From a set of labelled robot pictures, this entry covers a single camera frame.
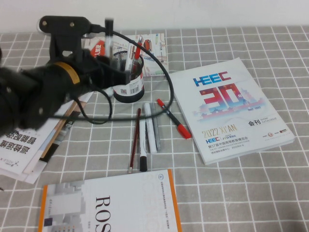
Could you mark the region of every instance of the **stack of papers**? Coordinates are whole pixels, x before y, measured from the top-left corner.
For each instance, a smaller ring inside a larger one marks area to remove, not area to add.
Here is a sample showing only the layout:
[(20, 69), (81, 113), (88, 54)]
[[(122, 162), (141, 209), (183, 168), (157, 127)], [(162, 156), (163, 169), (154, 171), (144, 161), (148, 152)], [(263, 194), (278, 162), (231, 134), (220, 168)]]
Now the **stack of papers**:
[[(80, 97), (83, 107), (91, 95), (88, 93)], [(62, 105), (55, 115), (76, 115), (75, 107), (76, 103), (70, 101)], [(65, 120), (49, 119), (39, 130), (17, 129), (0, 137), (0, 174), (33, 184), (52, 155), (47, 155), (49, 150), (54, 143), (59, 145), (59, 138), (63, 139), (63, 133), (68, 131), (67, 123)]]
[[(148, 35), (128, 35), (127, 37), (138, 41), (139, 37), (142, 36), (142, 46), (150, 51), (164, 66), (164, 68), (169, 71), (167, 48), (165, 43), (165, 38), (163, 33), (158, 34), (148, 34)], [(98, 55), (103, 56), (105, 54), (104, 50), (105, 37), (95, 37), (93, 39), (87, 39), (85, 41), (85, 48), (91, 51), (91, 55), (96, 57)], [(113, 49), (112, 52), (127, 51), (128, 42), (120, 37), (113, 36)], [(143, 76), (162, 76), (164, 75), (158, 64), (150, 58), (145, 52), (141, 51), (140, 55), (144, 59)]]

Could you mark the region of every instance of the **black cable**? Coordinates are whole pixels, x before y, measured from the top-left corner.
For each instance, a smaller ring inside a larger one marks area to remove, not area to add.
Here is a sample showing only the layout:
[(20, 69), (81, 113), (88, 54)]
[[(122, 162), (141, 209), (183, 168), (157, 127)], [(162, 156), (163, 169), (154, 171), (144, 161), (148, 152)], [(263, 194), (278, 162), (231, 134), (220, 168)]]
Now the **black cable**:
[[(101, 94), (103, 94), (106, 97), (106, 99), (107, 99), (107, 101), (109, 103), (109, 106), (110, 106), (110, 113), (109, 113), (108, 119), (111, 119), (111, 117), (112, 117), (112, 101), (111, 101), (111, 98), (107, 95), (107, 93), (104, 90), (99, 89), (98, 87), (96, 87), (96, 86), (94, 86), (92, 84), (90, 85), (90, 87), (92, 88), (92, 90), (96, 90), (96, 91), (100, 92)], [(88, 122), (90, 122), (91, 124), (102, 125), (102, 124), (108, 122), (108, 120), (98, 121), (98, 120), (93, 120), (93, 119), (89, 118), (89, 116), (84, 111), (84, 108), (82, 106), (81, 101), (76, 96), (72, 96), (72, 99), (77, 103), (77, 105), (78, 105), (82, 115), (85, 117), (85, 119)]]
[[(101, 27), (100, 32), (105, 32), (105, 28)], [(133, 45), (139, 47), (142, 51), (144, 51), (147, 55), (149, 55), (159, 65), (159, 67), (163, 71), (163, 73), (164, 73), (164, 75), (165, 75), (165, 77), (168, 81), (168, 84), (169, 84), (170, 100), (169, 100), (169, 102), (166, 105), (166, 108), (164, 110), (161, 110), (160, 112), (152, 114), (150, 116), (141, 116), (140, 119), (158, 117), (159, 115), (163, 114), (166, 110), (168, 110), (170, 108), (170, 106), (172, 105), (173, 100), (174, 100), (174, 87), (173, 87), (172, 80), (169, 76), (169, 73), (166, 71), (166, 69), (164, 68), (162, 63), (152, 53), (150, 53), (148, 50), (146, 50), (146, 48), (144, 48), (143, 46), (140, 46), (134, 40), (131, 40), (127, 36), (122, 35), (122, 34), (116, 32), (116, 31), (113, 31), (113, 34), (124, 39), (124, 40), (126, 40), (126, 41), (128, 41), (129, 43), (132, 43)], [(89, 122), (89, 120), (93, 120), (93, 121), (132, 121), (132, 120), (136, 120), (136, 117), (116, 117), (116, 118), (114, 118), (114, 117), (113, 118), (111, 118), (111, 117), (108, 117), (108, 118), (106, 118), (106, 117), (87, 117), (87, 118), (82, 118), (82, 117), (58, 116), (58, 115), (52, 115), (52, 116), (49, 116), (49, 118), (75, 120), (75, 121), (88, 121), (88, 122)]]

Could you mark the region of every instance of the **red pen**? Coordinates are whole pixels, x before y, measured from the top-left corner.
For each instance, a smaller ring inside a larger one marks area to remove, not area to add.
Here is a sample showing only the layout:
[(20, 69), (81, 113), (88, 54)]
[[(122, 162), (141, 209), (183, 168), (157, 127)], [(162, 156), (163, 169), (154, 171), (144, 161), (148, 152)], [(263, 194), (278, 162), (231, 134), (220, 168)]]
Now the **red pen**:
[[(137, 44), (138, 45), (142, 45), (142, 40), (143, 40), (143, 37), (140, 36)], [(133, 60), (133, 68), (132, 68), (132, 73), (134, 73), (135, 69), (136, 69), (136, 66), (137, 64), (139, 63), (139, 58), (140, 58), (140, 48), (139, 47), (136, 47), (136, 51), (135, 51), (135, 56), (134, 56), (134, 60)]]
[[(156, 101), (158, 102), (158, 104), (161, 106), (162, 109), (166, 110), (166, 106), (160, 99), (157, 99)], [(180, 123), (180, 121), (178, 121), (178, 119), (171, 113), (171, 111), (166, 110), (165, 112), (167, 113), (169, 118), (176, 124), (177, 130), (183, 136), (183, 138), (190, 139), (192, 137), (190, 132), (183, 126), (183, 124)]]

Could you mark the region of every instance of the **pen holder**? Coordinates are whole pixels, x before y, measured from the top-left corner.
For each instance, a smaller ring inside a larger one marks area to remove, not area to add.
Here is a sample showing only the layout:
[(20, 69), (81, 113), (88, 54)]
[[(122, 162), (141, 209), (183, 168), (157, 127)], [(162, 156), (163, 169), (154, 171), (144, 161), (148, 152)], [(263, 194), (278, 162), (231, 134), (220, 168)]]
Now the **pen holder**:
[[(113, 60), (117, 63), (117, 69), (125, 70), (127, 51), (117, 52), (113, 56)], [(114, 97), (123, 103), (136, 102), (142, 98), (145, 93), (143, 82), (144, 59), (140, 56), (138, 64), (133, 73), (131, 73), (130, 83), (127, 85), (114, 86)]]

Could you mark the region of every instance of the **booklet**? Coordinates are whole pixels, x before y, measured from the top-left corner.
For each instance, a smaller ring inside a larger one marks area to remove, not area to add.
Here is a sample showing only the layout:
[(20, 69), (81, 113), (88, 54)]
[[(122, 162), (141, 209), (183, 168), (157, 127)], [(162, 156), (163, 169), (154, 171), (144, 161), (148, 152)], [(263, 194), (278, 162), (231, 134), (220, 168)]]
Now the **booklet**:
[(181, 232), (171, 170), (45, 186), (39, 232)]
[(294, 141), (239, 58), (170, 77), (205, 164)]

